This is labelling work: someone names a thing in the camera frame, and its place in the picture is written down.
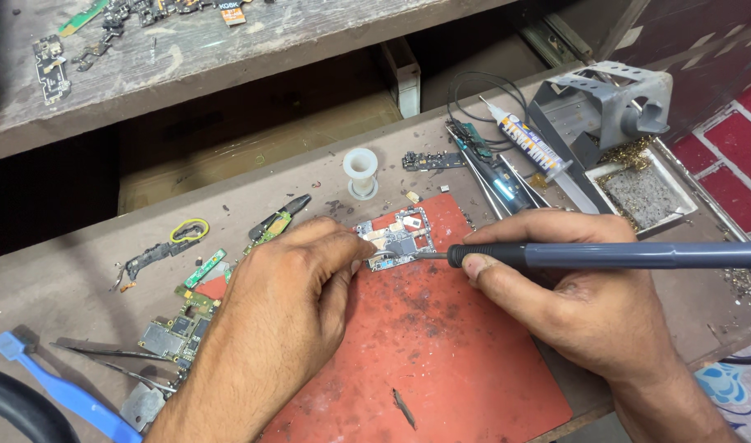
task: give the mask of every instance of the fingernail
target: fingernail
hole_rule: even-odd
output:
[[[466,274],[472,280],[476,280],[479,277],[479,273],[489,266],[485,258],[479,254],[469,254],[463,259],[463,270],[466,271]]]

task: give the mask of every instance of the yellow rubber band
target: yellow rubber band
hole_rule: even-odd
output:
[[[201,224],[203,224],[203,226],[205,226],[205,229],[204,229],[204,230],[203,230],[203,232],[202,232],[202,233],[201,233],[201,234],[200,234],[199,236],[197,236],[197,237],[184,237],[184,238],[182,238],[182,239],[180,239],[180,240],[176,240],[176,239],[175,239],[175,238],[173,237],[173,236],[175,236],[175,235],[176,235],[176,232],[178,232],[178,230],[179,230],[179,229],[181,229],[181,228],[183,228],[184,226],[187,226],[187,225],[189,225],[190,223],[201,223]],[[173,230],[171,231],[171,241],[172,241],[173,243],[181,243],[181,242],[183,242],[184,240],[197,240],[197,239],[199,239],[199,238],[203,237],[203,236],[204,236],[204,235],[206,235],[206,234],[208,234],[208,222],[207,222],[207,221],[205,221],[205,220],[204,220],[204,219],[202,219],[202,218],[190,218],[189,220],[184,220],[184,222],[182,222],[182,224],[181,224],[181,225],[178,225],[178,227],[176,227],[176,229],[173,229]]]

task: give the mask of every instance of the blue plastic pry tool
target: blue plastic pry tool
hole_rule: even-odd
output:
[[[140,443],[143,437],[123,418],[107,409],[71,381],[48,373],[26,354],[26,344],[11,331],[0,335],[0,353],[9,361],[22,364],[50,394],[50,397],[65,408],[91,423],[115,443]]]

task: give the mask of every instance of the solder wire spool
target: solder wire spool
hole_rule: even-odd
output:
[[[357,147],[345,155],[342,169],[351,177],[348,192],[354,199],[369,200],[378,192],[375,171],[378,170],[378,158],[373,151]]]

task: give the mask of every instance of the blue patterned cloth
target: blue patterned cloth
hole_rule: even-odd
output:
[[[751,346],[731,357],[751,358]],[[731,427],[751,441],[751,366],[715,363],[695,377]]]

